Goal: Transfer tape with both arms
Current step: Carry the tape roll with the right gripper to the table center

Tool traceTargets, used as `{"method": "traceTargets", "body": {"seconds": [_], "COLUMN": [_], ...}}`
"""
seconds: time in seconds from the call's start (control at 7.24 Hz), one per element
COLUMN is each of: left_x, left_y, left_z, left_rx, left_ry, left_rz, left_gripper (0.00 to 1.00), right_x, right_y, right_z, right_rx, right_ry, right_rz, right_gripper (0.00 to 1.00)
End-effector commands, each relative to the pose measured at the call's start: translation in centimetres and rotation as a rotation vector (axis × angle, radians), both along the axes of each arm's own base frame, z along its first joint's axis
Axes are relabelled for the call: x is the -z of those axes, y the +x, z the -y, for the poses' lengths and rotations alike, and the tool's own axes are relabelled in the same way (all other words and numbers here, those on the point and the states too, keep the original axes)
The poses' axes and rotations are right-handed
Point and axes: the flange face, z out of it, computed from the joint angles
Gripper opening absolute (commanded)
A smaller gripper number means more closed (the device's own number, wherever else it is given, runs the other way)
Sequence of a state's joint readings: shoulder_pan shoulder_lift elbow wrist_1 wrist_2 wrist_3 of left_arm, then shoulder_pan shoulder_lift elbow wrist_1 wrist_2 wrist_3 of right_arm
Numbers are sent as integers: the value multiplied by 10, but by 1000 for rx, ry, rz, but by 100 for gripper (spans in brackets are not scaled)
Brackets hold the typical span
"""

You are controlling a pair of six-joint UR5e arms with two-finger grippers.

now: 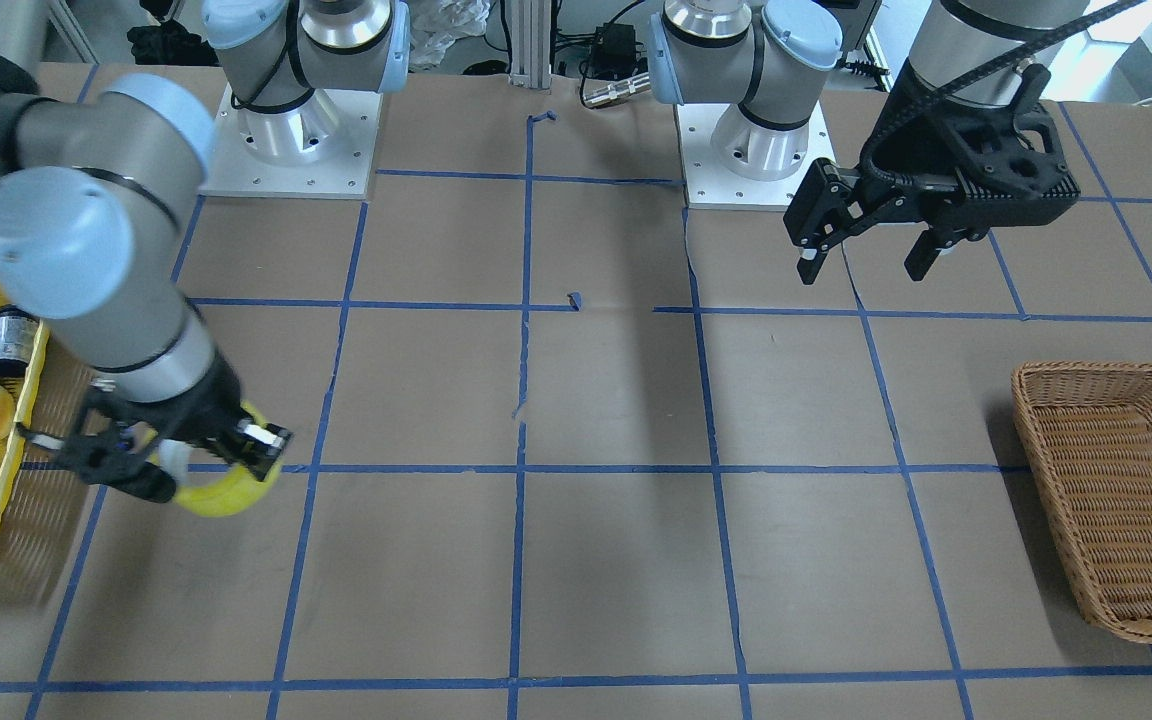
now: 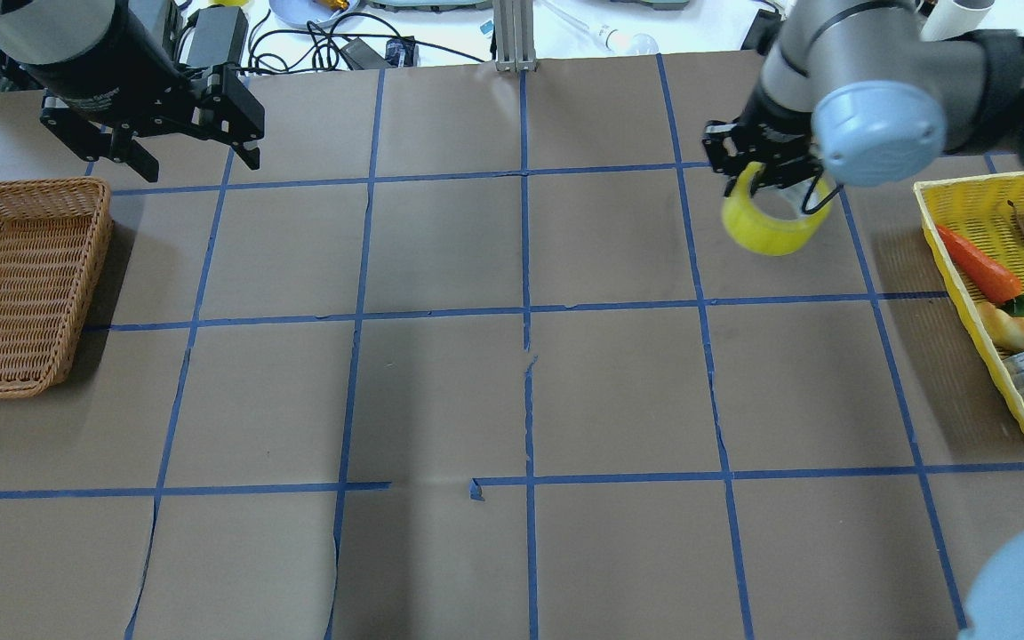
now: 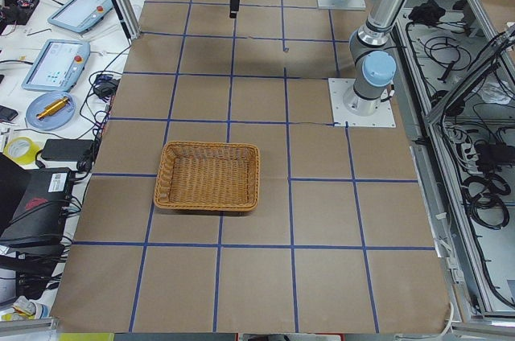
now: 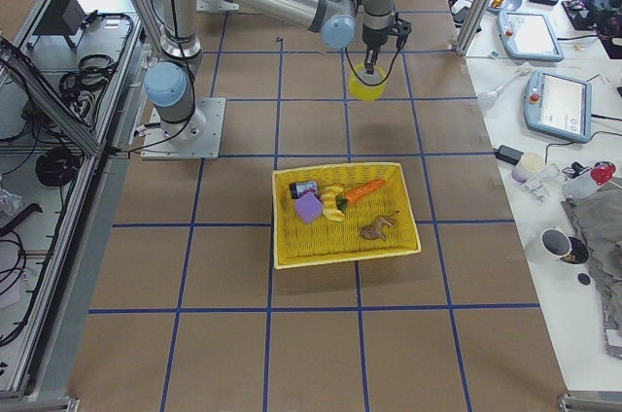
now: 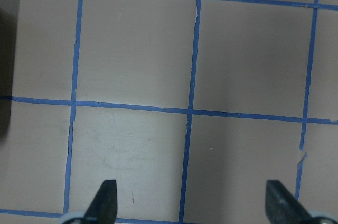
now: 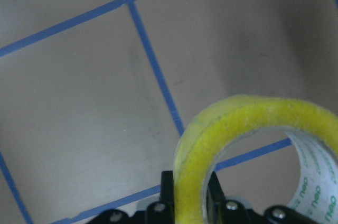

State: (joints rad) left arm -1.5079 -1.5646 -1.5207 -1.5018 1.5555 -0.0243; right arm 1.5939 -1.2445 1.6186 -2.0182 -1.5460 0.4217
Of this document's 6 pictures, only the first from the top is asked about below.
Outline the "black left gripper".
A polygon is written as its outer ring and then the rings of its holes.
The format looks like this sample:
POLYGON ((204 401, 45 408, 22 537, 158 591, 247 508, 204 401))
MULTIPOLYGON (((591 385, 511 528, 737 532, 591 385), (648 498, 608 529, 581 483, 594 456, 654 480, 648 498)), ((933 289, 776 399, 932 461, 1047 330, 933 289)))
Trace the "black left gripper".
MULTIPOLYGON (((1049 78, 1043 65, 1011 74, 1020 86, 996 108, 943 97, 876 147, 877 168, 931 181, 902 188, 902 205, 881 217, 934 227, 905 256, 911 281, 924 281, 957 245, 957 232, 1052 223, 1079 200, 1056 124, 1039 103, 1049 78)), ((873 227, 876 200, 877 179, 831 160, 809 165, 796 192, 801 282, 814 285, 832 249, 873 227)))

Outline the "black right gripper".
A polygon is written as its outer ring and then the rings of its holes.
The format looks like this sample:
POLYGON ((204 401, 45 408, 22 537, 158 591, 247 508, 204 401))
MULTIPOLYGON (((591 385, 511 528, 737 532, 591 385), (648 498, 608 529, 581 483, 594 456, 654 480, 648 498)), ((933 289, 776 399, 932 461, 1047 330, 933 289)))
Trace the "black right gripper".
POLYGON ((238 377, 223 355, 179 395, 134 401, 122 376, 96 376, 70 429, 56 439, 56 465, 90 486, 116 488, 152 503, 169 503, 177 479, 150 462, 165 439, 179 439, 250 473, 273 473, 291 445, 291 430, 244 414, 238 377))

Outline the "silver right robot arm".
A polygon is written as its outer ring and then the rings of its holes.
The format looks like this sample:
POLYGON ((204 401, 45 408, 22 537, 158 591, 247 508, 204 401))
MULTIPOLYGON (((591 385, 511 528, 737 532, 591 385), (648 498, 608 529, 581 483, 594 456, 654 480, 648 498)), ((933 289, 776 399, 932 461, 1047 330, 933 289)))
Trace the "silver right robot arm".
POLYGON ((212 115, 156 74, 41 94, 46 5, 0 1, 0 288, 94 374, 63 437, 13 433, 90 486, 204 518, 273 487, 287 429, 244 401, 168 270, 215 165, 212 115))

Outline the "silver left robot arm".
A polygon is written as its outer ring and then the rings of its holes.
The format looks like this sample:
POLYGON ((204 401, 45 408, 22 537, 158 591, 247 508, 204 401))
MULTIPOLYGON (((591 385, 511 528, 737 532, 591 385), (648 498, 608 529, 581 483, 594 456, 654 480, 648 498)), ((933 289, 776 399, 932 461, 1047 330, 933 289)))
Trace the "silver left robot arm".
POLYGON ((814 1, 667 1, 647 67, 664 104, 721 104, 717 150, 738 176, 803 168, 783 225, 813 285, 829 252, 874 225, 923 223, 905 256, 937 258, 993 228, 1055 222, 1082 191, 1043 108, 1049 60, 1083 1, 933 1, 858 162, 805 160, 806 136, 844 31, 814 1))

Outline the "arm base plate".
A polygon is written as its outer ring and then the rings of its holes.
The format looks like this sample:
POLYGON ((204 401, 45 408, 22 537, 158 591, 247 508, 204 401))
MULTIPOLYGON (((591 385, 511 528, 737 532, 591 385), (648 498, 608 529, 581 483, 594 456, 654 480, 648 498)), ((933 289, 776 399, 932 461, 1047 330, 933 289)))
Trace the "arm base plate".
POLYGON ((679 105, 675 118, 690 209, 783 211, 809 165, 835 156, 820 105, 790 131, 756 124, 736 104, 679 105))
POLYGON ((225 91, 200 194, 233 199, 365 200, 385 94, 317 90, 300 108, 233 108, 225 91))

